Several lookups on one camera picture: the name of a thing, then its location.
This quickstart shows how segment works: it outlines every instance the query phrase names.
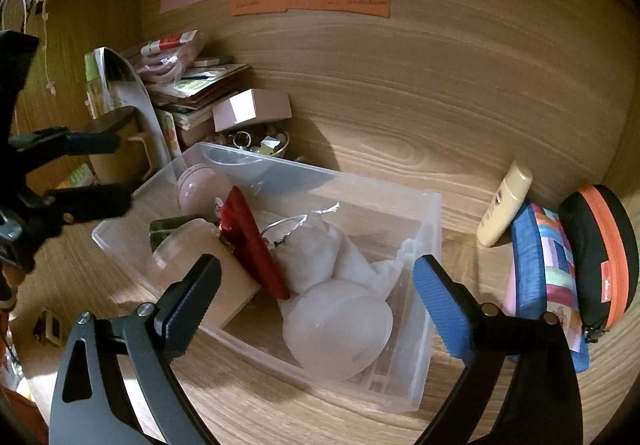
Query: colorful patchwork pouch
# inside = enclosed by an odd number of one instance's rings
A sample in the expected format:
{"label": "colorful patchwork pouch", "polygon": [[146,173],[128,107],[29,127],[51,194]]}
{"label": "colorful patchwork pouch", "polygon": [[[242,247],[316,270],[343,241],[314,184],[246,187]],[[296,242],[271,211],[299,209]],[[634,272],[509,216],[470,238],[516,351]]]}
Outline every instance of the colorful patchwork pouch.
{"label": "colorful patchwork pouch", "polygon": [[513,239],[513,297],[517,317],[539,319],[545,311],[558,316],[574,360],[575,371],[589,367],[589,350],[582,336],[574,257],[558,214],[526,201],[511,224]]}

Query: mug handle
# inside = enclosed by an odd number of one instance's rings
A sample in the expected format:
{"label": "mug handle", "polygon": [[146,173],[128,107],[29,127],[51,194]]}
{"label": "mug handle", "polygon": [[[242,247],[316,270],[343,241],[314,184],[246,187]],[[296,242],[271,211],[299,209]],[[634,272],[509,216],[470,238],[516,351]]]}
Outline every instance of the mug handle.
{"label": "mug handle", "polygon": [[146,160],[149,162],[149,170],[146,171],[142,177],[142,181],[146,181],[153,176],[153,173],[158,170],[158,164],[156,164],[156,153],[152,147],[151,135],[149,133],[136,133],[135,135],[127,136],[128,142],[142,142],[145,148]]}

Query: cardboard box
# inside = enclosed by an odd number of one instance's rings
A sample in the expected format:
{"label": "cardboard box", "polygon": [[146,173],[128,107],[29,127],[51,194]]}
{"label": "cardboard box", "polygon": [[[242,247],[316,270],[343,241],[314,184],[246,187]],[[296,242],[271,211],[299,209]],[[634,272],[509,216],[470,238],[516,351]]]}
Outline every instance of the cardboard box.
{"label": "cardboard box", "polygon": [[291,118],[289,95],[284,91],[251,89],[213,106],[217,132],[284,118]]}

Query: wood grain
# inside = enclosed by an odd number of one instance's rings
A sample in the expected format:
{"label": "wood grain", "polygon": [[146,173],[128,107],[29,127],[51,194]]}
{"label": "wood grain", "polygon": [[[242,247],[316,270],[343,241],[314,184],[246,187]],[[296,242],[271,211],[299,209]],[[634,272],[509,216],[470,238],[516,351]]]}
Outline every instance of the wood grain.
{"label": "wood grain", "polygon": [[[53,126],[82,130],[90,120],[86,100],[84,54],[100,46],[123,50],[142,41],[139,0],[66,0],[47,3],[48,70],[56,95],[47,86],[45,32],[41,14],[33,14],[26,33],[40,39],[26,86],[18,95],[13,129],[29,133]],[[8,25],[19,30],[22,2]],[[32,172],[28,184],[37,192],[58,185],[87,158],[64,157]]]}
{"label": "wood grain", "polygon": [[[615,153],[606,181],[640,226],[640,29],[628,0],[392,0],[390,19],[313,11],[232,18],[229,0],[158,9],[159,0],[51,0],[58,98],[44,92],[39,55],[20,97],[20,131],[80,127],[88,118],[82,55],[91,48],[118,50],[199,28],[210,53],[254,65],[254,85],[289,92],[291,154],[443,191],[444,224],[455,230],[444,231],[443,264],[480,301],[504,298],[511,247],[478,248],[472,233],[513,157],[532,167],[534,198],[554,207],[581,182],[601,180]],[[42,38],[40,19],[32,21],[30,31]],[[72,165],[61,160],[31,183],[55,184]],[[20,289],[12,327],[47,417],[61,352],[31,337],[40,308],[52,307],[70,325],[85,309],[116,316],[151,299],[89,234],[70,227],[47,243],[36,276]],[[591,367],[578,378],[586,442],[640,369],[638,302],[591,346]],[[437,338],[420,411],[403,415],[301,389],[201,333],[174,370],[222,443],[404,444],[424,429],[462,367]],[[490,429],[512,371],[507,364],[477,435]],[[142,395],[129,385],[148,426]]]}
{"label": "wood grain", "polygon": [[638,63],[638,18],[619,0],[392,0],[390,19],[158,9],[141,0],[145,38],[199,28],[254,65],[254,85],[289,92],[293,154],[443,191],[445,226],[462,231],[514,157],[551,208],[600,180]]}

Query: orange zipper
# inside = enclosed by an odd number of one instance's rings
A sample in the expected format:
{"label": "orange zipper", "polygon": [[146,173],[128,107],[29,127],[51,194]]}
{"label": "orange zipper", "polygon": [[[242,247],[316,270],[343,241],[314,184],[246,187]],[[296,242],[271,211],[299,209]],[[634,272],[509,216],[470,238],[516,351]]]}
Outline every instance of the orange zipper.
{"label": "orange zipper", "polygon": [[611,306],[605,329],[610,329],[625,313],[629,295],[629,271],[626,264],[625,246],[622,244],[618,225],[607,202],[596,187],[581,187],[578,192],[591,209],[607,251],[611,270]]}

